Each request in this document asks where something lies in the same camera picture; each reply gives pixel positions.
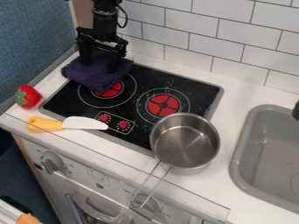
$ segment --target stainless steel pan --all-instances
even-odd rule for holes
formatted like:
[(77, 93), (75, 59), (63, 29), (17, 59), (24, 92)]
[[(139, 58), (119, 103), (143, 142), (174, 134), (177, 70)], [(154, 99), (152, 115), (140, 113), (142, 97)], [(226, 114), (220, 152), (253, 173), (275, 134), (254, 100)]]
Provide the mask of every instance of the stainless steel pan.
[[(142, 208), (147, 203), (171, 169), (184, 175), (203, 171), (218, 154), (220, 145), (218, 131), (210, 122), (199, 115), (187, 113), (177, 113), (161, 119), (150, 132), (149, 140), (159, 162), (134, 194), (131, 200), (133, 208)], [(137, 203), (137, 194), (161, 162), (167, 164), (169, 169), (149, 197), (142, 204)]]

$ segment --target kitchen counter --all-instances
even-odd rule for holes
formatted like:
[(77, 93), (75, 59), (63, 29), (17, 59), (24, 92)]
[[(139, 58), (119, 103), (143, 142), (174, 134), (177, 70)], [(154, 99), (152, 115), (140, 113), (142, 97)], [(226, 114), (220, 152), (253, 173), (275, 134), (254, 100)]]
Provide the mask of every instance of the kitchen counter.
[[(66, 83), (67, 80), (60, 74), (60, 69), (77, 56), (78, 53), (72, 55), (35, 87), (44, 96), (43, 102)], [(136, 63), (148, 67), (181, 74), (195, 80), (221, 86), (225, 91), (211, 120), (212, 124), (219, 131), (221, 139), (218, 156), (205, 171), (191, 176), (178, 176), (170, 173), (167, 176), (168, 182), (228, 208), (230, 210), (227, 216), (228, 223), (299, 223), (299, 214), (291, 213), (242, 192), (232, 182), (228, 172), (231, 156), (250, 109), (261, 104), (274, 104), (292, 109), (298, 100), (298, 95), (269, 87), (256, 86), (215, 73), (172, 64), (137, 53), (130, 52), (129, 57), (133, 58)], [(109, 167), (109, 162), (103, 162), (106, 159), (111, 163), (129, 165), (129, 169), (137, 169), (149, 173), (156, 164), (156, 160), (153, 157), (82, 130), (63, 130), (52, 134), (30, 133), (22, 121), (27, 121), (31, 116), (47, 117), (41, 114), (37, 108), (23, 110), (14, 105), (5, 114), (1, 115), (0, 123), (4, 129), (14, 132), (21, 137), (39, 144), (52, 146), (66, 155), (74, 155), (77, 158), (86, 159), (93, 165), (99, 163), (101, 166)], [(117, 172), (122, 174), (125, 171), (117, 170)], [(162, 168), (155, 173), (157, 176), (162, 176), (162, 174)], [(127, 175), (137, 183), (142, 182), (140, 176), (129, 176), (127, 173), (123, 173), (123, 175)]]

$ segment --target toy stove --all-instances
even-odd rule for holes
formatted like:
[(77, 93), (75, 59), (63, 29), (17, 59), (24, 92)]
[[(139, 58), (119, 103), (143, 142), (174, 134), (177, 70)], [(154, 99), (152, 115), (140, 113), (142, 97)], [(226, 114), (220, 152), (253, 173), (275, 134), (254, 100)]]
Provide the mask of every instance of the toy stove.
[(221, 89), (174, 74), (133, 65), (129, 74), (108, 91), (92, 91), (69, 81), (47, 101), (41, 112), (62, 120), (86, 116), (109, 126), (92, 131), (133, 149), (150, 150), (150, 131), (162, 117), (177, 112), (210, 119)]

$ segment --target red burner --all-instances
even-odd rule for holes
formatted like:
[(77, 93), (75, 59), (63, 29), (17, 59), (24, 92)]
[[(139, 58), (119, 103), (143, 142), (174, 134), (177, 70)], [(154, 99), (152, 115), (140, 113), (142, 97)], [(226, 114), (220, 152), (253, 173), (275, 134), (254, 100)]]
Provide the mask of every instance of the red burner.
[(160, 94), (149, 99), (149, 112), (154, 116), (164, 117), (179, 111), (179, 102), (177, 98), (168, 95)]
[(100, 91), (94, 91), (96, 95), (98, 95), (101, 98), (112, 98), (117, 95), (119, 95), (122, 92), (122, 83), (121, 82), (116, 82), (109, 90), (106, 92), (102, 93)]

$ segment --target pan handle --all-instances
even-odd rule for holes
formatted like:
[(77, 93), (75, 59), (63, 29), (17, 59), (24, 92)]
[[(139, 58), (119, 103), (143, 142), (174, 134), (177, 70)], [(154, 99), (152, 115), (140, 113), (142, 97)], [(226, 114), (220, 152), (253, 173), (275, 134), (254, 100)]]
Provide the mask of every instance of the pan handle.
[(148, 177), (143, 181), (143, 183), (140, 185), (139, 189), (134, 193), (134, 196), (131, 199), (131, 206), (134, 209), (140, 209), (143, 208), (146, 203), (149, 201), (149, 199), (151, 198), (151, 196), (154, 194), (154, 192), (156, 191), (156, 189), (158, 188), (158, 186), (161, 184), (161, 182), (165, 179), (166, 175), (170, 172), (172, 166), (165, 172), (165, 174), (160, 178), (160, 180), (156, 183), (155, 187), (151, 190), (149, 196), (145, 199), (145, 201), (138, 206), (137, 203), (135, 202), (135, 198), (137, 197), (137, 195), (140, 193), (140, 191), (144, 188), (145, 184), (148, 182), (148, 180), (151, 178), (151, 176), (153, 175), (154, 171), (156, 170), (156, 168), (161, 164), (161, 160), (155, 165), (154, 169), (150, 172), (150, 174), (148, 175)]

